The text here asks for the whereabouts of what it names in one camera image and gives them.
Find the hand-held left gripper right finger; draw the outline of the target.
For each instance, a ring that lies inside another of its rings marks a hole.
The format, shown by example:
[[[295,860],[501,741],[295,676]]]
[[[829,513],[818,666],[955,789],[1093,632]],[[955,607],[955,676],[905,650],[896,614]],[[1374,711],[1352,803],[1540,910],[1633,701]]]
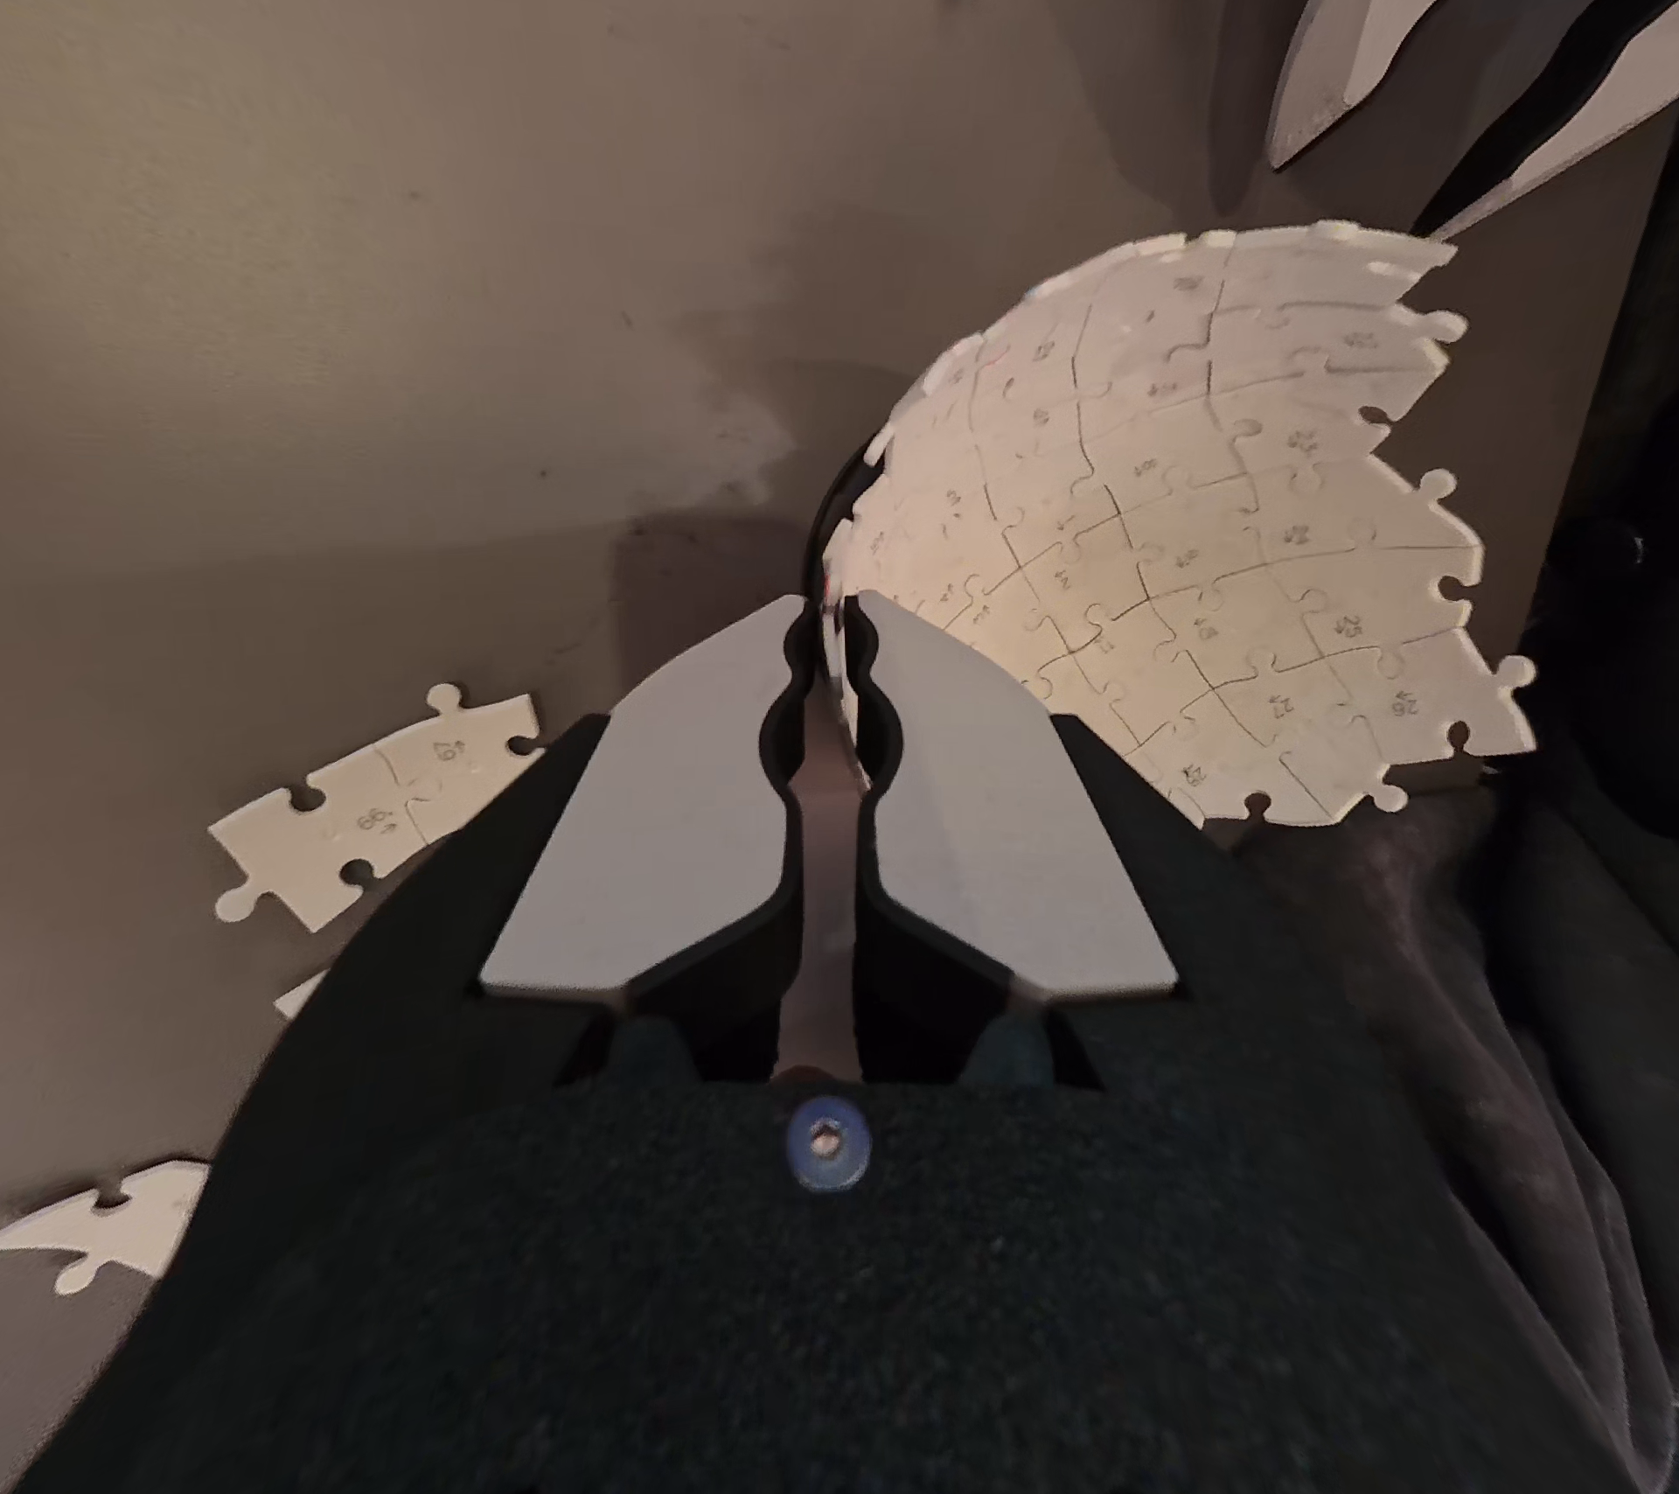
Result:
[[[867,781],[856,841],[856,1044],[867,1082],[952,1082],[1006,1014],[1178,985],[1049,708],[895,601],[843,603]]]

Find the partly built white puzzle ball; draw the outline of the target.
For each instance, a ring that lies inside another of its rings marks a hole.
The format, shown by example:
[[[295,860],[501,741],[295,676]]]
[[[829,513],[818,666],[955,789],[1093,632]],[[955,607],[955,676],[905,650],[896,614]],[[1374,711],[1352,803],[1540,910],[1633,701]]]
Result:
[[[876,592],[1074,714],[1196,828],[1397,811],[1387,772],[1537,747],[1537,669],[1467,632],[1484,544],[1380,448],[1467,325],[1437,238],[1345,220],[1159,235],[955,341],[818,538],[829,682]]]

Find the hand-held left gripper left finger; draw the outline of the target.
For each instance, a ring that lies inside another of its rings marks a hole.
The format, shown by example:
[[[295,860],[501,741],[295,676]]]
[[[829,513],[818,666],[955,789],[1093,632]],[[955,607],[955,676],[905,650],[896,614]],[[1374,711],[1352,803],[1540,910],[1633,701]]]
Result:
[[[670,1022],[709,1079],[767,1079],[802,953],[808,597],[621,701],[496,936],[490,997]]]

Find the puzzle pieces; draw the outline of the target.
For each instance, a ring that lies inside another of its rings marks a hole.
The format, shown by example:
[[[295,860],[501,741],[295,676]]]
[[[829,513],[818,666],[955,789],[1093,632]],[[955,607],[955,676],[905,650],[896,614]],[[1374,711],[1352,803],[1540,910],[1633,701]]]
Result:
[[[792,592],[974,309],[964,0],[2,0],[2,1222],[210,1160],[373,741]]]

